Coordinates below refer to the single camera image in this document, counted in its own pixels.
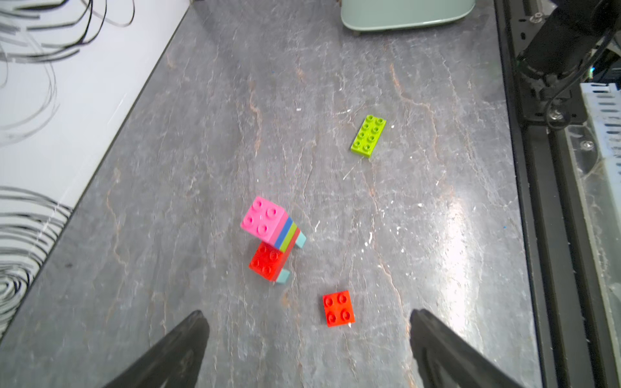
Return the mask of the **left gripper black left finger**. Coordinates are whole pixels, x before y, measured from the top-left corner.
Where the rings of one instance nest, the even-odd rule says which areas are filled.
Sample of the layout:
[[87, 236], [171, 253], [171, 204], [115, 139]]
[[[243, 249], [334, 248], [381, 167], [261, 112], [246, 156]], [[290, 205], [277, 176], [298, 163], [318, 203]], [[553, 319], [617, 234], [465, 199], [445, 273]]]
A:
[[106, 386], [194, 387], [209, 335], [207, 319], [200, 310], [194, 310]]

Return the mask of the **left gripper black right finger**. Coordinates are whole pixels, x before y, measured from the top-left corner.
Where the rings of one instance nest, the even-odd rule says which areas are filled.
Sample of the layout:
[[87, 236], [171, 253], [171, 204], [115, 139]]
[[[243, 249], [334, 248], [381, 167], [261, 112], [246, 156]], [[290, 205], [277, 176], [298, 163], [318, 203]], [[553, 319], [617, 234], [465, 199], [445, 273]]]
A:
[[413, 310], [410, 344], [424, 387], [519, 387], [428, 310]]

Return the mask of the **small red lego brick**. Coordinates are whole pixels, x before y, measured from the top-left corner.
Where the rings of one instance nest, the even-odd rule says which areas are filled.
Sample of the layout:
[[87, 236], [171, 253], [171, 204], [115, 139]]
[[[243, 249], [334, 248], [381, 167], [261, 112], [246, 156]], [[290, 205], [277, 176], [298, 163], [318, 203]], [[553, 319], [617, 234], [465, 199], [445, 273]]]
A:
[[323, 308], [329, 328], [355, 323], [349, 291], [323, 296]]

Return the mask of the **cyan lego brick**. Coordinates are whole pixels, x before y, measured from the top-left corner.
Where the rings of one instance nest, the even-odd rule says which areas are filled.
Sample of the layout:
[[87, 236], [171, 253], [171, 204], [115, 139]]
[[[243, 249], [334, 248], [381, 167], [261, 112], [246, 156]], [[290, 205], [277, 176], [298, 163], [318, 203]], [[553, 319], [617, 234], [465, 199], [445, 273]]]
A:
[[278, 278], [276, 279], [276, 283], [280, 285], [284, 285], [287, 283], [290, 277], [290, 271], [283, 269], [280, 271]]
[[302, 249], [304, 247], [305, 242], [307, 241], [307, 237], [301, 231], [298, 231], [298, 237], [296, 239], [295, 245], [296, 247]]

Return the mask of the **long red lego brick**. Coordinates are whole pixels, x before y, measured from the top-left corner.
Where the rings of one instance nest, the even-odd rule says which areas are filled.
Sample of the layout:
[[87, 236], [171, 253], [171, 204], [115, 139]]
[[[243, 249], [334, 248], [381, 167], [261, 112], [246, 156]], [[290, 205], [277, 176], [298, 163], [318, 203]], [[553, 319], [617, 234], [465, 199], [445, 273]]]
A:
[[276, 283], [280, 271], [284, 269], [289, 254], [295, 246], [299, 234], [298, 231], [295, 233], [294, 239], [286, 252], [281, 252], [266, 242], [262, 242], [249, 264], [250, 270], [263, 276], [266, 280]]

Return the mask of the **blue lego brick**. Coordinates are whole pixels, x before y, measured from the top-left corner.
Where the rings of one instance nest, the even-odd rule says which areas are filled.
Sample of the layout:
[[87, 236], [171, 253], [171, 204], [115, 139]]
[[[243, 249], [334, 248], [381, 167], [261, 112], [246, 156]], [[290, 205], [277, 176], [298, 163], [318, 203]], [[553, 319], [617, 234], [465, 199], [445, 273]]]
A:
[[283, 244], [283, 242], [285, 242], [286, 236], [287, 236], [287, 234], [289, 234], [289, 230], [290, 230], [292, 224], [293, 224], [292, 219], [291, 218], [287, 218], [287, 221], [285, 222], [285, 224], [281, 228], [281, 231], [280, 231], [280, 233], [278, 235], [278, 238], [277, 238], [276, 242], [273, 245], [274, 247], [276, 247], [279, 250], [282, 250], [282, 244]]

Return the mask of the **pink lego brick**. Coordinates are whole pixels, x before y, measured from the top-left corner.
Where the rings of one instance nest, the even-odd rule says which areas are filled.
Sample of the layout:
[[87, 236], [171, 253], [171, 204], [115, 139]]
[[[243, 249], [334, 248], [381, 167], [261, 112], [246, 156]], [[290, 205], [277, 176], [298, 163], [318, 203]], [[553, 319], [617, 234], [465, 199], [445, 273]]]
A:
[[274, 247], [288, 218], [288, 213], [281, 206], [263, 197], [256, 197], [240, 226], [244, 231]]

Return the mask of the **small green lego brick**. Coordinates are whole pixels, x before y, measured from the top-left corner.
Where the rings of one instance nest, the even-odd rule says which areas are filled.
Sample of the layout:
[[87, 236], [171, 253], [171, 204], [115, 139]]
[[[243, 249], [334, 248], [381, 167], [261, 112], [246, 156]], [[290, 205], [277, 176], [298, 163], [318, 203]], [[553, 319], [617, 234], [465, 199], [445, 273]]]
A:
[[288, 223], [287, 226], [289, 226], [289, 229], [283, 241], [281, 242], [281, 245], [280, 245], [281, 252], [286, 252], [289, 249], [289, 246], [292, 240], [294, 239], [295, 233], [298, 230], [297, 225], [294, 222]]

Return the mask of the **long green lego brick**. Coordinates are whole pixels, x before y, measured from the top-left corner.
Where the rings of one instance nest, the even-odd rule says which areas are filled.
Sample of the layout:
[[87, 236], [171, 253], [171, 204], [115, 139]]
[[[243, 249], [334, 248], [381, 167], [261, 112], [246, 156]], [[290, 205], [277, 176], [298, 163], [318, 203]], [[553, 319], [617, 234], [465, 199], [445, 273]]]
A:
[[387, 121], [383, 118], [368, 115], [362, 123], [350, 150], [366, 158], [371, 158], [375, 147], [385, 129]]

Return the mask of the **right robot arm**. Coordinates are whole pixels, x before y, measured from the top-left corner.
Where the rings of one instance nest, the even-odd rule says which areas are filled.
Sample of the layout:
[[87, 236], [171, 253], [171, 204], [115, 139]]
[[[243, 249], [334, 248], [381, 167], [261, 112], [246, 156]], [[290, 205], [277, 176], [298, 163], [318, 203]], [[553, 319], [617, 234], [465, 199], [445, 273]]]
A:
[[555, 1], [549, 16], [522, 16], [511, 21], [516, 79], [527, 102], [565, 99], [582, 81], [592, 51], [620, 29], [619, 1]]

